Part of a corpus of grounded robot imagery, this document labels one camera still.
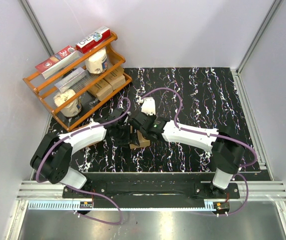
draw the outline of packaged item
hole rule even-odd
[[[57,73],[60,69],[77,60],[79,57],[79,52],[69,45],[46,61],[38,64],[35,68],[44,76],[45,79],[47,79],[51,75]]]
[[[102,101],[113,92],[113,89],[112,86],[110,86],[105,80],[102,79],[93,85],[90,89],[88,89],[88,91],[99,101]]]
[[[125,84],[125,76],[123,75],[124,69],[119,66],[115,70],[113,70],[110,74],[104,77],[104,80],[112,86],[113,90],[119,88],[120,86]]]
[[[91,74],[101,74],[107,69],[106,49],[99,50],[94,55],[85,60],[86,69]]]
[[[151,141],[145,139],[140,131],[137,131],[137,137],[138,137],[139,145],[129,144],[130,149],[144,148],[144,147],[148,147],[151,145]]]
[[[76,49],[82,53],[87,53],[90,49],[97,46],[103,40],[111,35],[111,31],[108,27],[102,26],[95,32],[91,33],[85,39],[76,44]]]
[[[58,90],[63,93],[68,90],[72,85],[77,83],[80,79],[82,79],[86,75],[86,70],[82,67],[79,67],[60,80],[55,86]]]
[[[70,99],[74,95],[75,95],[75,92],[72,89],[69,89],[64,93],[59,92],[58,94],[56,94],[54,96],[54,102],[55,102],[56,106],[59,107],[60,105],[64,104],[68,99]],[[79,102],[79,99],[76,98],[70,104],[68,104],[66,107],[64,107],[61,110],[61,113],[64,116],[71,118],[71,117],[74,117],[77,114],[79,114],[81,110],[82,110],[82,105]]]

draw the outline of white jar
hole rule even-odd
[[[91,74],[101,74],[107,69],[106,49],[99,50],[94,55],[85,60],[86,69]]]
[[[59,107],[63,103],[67,102],[67,100],[69,100],[74,95],[75,95],[74,90],[69,89],[64,93],[56,94],[54,96],[54,102],[55,102],[56,106]],[[82,110],[82,105],[79,102],[79,99],[76,98],[70,104],[68,104],[66,107],[61,109],[61,112],[64,116],[71,118],[71,117],[74,117],[77,114],[79,114],[81,110]]]

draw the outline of plastic wrapped item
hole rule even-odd
[[[84,70],[82,67],[79,67],[64,77],[62,80],[60,80],[58,83],[56,83],[55,86],[61,93],[63,93],[67,91],[72,85],[76,84],[80,79],[85,77],[85,75],[86,70]]]
[[[91,74],[101,74],[107,70],[106,49],[99,50],[85,60],[86,68]]]
[[[72,89],[69,89],[64,93],[59,92],[58,94],[56,94],[54,96],[54,102],[55,102],[56,106],[59,107],[60,105],[62,105],[66,101],[68,101],[68,99],[70,99],[74,95],[75,95],[75,92]],[[66,107],[64,107],[61,110],[61,113],[64,116],[71,118],[71,117],[74,117],[77,114],[79,114],[81,110],[82,110],[82,105],[81,105],[79,99],[77,98],[77,99],[73,100],[70,104],[68,104]]]

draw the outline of cardboard box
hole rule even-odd
[[[134,144],[129,144],[130,149],[144,148],[144,147],[148,147],[151,145],[151,141],[145,139],[140,131],[137,131],[137,137],[139,141],[139,146],[134,145]]]
[[[51,56],[49,59],[35,66],[35,68],[44,76],[45,79],[47,79],[78,58],[79,52],[69,45]]]
[[[120,86],[124,85],[126,82],[123,73],[124,69],[121,66],[119,66],[110,74],[108,74],[106,77],[104,77],[104,80],[112,86],[113,90],[115,90]]]
[[[111,35],[111,31],[108,27],[102,26],[101,28],[97,29],[89,36],[81,40],[79,43],[76,44],[76,49],[82,53],[87,53],[90,49],[94,48],[106,38]]]
[[[88,91],[99,101],[102,101],[113,92],[113,88],[104,79],[102,79],[93,85],[90,89],[88,89]]]

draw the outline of white wall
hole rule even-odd
[[[23,77],[48,56],[17,0],[0,0],[0,239],[48,112]]]
[[[272,172],[286,189],[286,1],[241,76]]]
[[[273,0],[29,0],[55,52],[102,25],[126,67],[232,67]]]

